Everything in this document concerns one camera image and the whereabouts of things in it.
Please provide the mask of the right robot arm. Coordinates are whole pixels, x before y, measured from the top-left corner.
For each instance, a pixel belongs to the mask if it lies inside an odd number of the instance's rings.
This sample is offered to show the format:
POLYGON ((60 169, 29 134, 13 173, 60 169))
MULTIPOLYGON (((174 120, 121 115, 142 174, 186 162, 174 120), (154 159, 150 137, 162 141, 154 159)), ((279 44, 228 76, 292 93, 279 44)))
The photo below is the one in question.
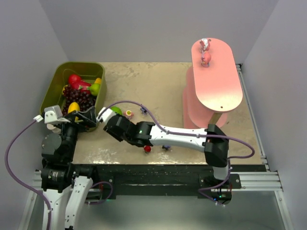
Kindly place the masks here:
POLYGON ((154 122, 133 123, 126 117, 106 111, 99 119, 104 131, 117 139, 143 148, 145 146, 176 146, 204 153, 206 163, 213 168, 213 176, 224 180, 228 176, 229 141, 216 125, 207 129, 184 129, 158 126, 154 122))

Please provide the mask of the pink figurine with yellow hat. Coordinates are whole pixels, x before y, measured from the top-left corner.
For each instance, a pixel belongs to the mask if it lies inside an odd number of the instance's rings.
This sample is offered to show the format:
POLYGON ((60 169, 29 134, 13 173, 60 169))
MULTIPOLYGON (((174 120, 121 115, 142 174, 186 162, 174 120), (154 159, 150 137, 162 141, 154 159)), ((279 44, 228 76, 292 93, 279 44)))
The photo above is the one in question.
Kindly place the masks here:
POLYGON ((134 113, 131 110, 126 110, 123 115, 127 118, 127 119, 132 119, 134 116, 134 113))

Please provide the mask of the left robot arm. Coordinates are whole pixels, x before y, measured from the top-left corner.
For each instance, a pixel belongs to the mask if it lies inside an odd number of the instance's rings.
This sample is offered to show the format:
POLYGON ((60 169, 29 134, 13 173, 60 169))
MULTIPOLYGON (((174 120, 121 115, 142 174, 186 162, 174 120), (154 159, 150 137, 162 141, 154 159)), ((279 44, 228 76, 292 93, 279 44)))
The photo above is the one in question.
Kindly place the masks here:
POLYGON ((46 125, 59 128, 42 142, 41 187, 46 198, 43 228, 75 230, 86 196, 93 185, 93 168, 72 164, 77 137, 96 127, 95 107, 63 115, 58 105, 44 109, 46 125))

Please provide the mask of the pink pig figurine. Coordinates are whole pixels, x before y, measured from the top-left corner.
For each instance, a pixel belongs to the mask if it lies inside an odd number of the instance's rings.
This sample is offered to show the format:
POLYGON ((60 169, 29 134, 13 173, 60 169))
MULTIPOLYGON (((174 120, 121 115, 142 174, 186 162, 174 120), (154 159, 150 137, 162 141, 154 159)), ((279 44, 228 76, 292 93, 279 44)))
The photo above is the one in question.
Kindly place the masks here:
POLYGON ((201 65, 203 67, 209 67, 211 58, 212 58, 212 56, 209 52, 202 52, 202 54, 201 54, 201 65))

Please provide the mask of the red white figurine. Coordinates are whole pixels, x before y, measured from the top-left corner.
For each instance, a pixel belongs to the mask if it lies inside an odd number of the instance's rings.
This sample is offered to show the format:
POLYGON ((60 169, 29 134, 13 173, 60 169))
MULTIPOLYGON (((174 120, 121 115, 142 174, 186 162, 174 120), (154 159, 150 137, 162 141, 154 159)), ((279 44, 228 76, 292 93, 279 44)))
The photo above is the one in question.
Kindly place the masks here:
POLYGON ((206 51, 209 51, 210 49, 210 42, 211 42, 211 39, 208 39, 208 38, 202 38, 199 43, 201 45, 200 47, 200 52, 201 53, 205 53, 206 51))

